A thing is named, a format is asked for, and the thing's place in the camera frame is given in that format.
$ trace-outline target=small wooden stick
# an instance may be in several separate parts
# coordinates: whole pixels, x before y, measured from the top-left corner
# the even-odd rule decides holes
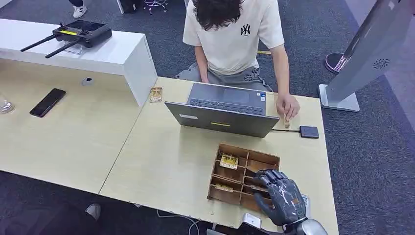
[[[284,115],[284,126],[285,126],[285,128],[289,128],[290,127],[290,121],[287,120],[287,116],[286,115]]]

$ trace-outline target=cable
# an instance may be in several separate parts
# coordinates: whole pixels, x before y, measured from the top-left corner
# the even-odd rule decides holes
[[[279,130],[279,129],[271,129],[271,131],[285,131],[285,132],[296,132],[296,133],[300,132],[300,130]]]
[[[161,216],[161,215],[159,214],[159,210],[157,210],[157,216],[158,216],[159,218],[171,218],[171,217],[182,217],[182,218],[186,218],[186,219],[188,219],[188,220],[190,220],[190,221],[192,222],[192,225],[189,227],[189,235],[192,235],[192,234],[190,233],[190,232],[191,232],[190,230],[192,229],[193,225],[194,225],[194,226],[196,226],[197,235],[199,235],[199,226],[197,226],[197,223],[198,223],[198,222],[200,222],[200,220],[198,220],[198,221],[194,222],[191,218],[186,217],[186,216],[182,216],[182,215],[163,215],[163,216]]]
[[[192,230],[192,227],[193,227],[193,225],[196,225],[196,228],[197,228],[197,230],[198,230],[198,232],[199,232],[199,228],[197,227],[197,223],[199,223],[201,220],[198,220],[198,221],[196,221],[196,222],[194,222],[190,227],[189,227],[189,235],[191,235],[191,230]]]

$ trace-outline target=person's arm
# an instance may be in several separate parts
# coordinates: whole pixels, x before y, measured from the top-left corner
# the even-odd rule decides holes
[[[271,48],[275,77],[277,78],[278,94],[286,95],[290,93],[290,69],[288,66],[288,56],[285,52],[284,44]]]
[[[280,116],[285,115],[286,120],[289,121],[297,115],[300,105],[295,97],[290,95],[290,69],[287,52],[284,44],[271,48],[270,51],[278,84],[277,111]]]
[[[290,70],[288,56],[284,47],[284,35],[282,34],[278,2],[276,0],[264,2],[269,2],[269,5],[262,17],[258,36],[271,51],[278,83],[276,107],[279,116],[281,118],[285,116],[288,121],[298,113],[300,105],[294,96],[290,95]]]
[[[195,47],[196,63],[199,67],[200,78],[202,82],[209,83],[208,80],[208,61],[202,47]]]

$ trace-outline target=label on laptop lid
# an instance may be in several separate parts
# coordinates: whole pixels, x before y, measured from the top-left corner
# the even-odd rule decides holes
[[[191,116],[191,115],[186,115],[186,114],[179,114],[179,116],[180,116],[181,118],[190,118],[190,119],[195,119],[195,120],[197,120],[197,117],[196,117],[196,116]]]

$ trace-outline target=yellow sticker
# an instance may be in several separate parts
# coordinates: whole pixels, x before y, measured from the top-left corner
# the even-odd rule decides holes
[[[216,184],[215,189],[219,189],[219,190],[223,190],[223,191],[227,191],[227,192],[233,192],[233,188],[231,188],[229,186],[226,186],[226,185]]]
[[[267,54],[267,55],[271,55],[270,51],[265,51],[265,50],[259,50],[258,54]]]
[[[60,33],[65,33],[65,34],[69,34],[69,35],[77,35],[77,33],[74,33],[74,32],[69,32],[69,31],[64,31],[64,30],[61,30],[61,31],[59,31]]]
[[[218,126],[227,126],[230,127],[231,125],[223,124],[223,123],[217,123],[217,122],[210,122],[212,125],[218,125]]]
[[[239,159],[237,157],[223,153],[219,165],[236,170],[238,168],[238,160]]]

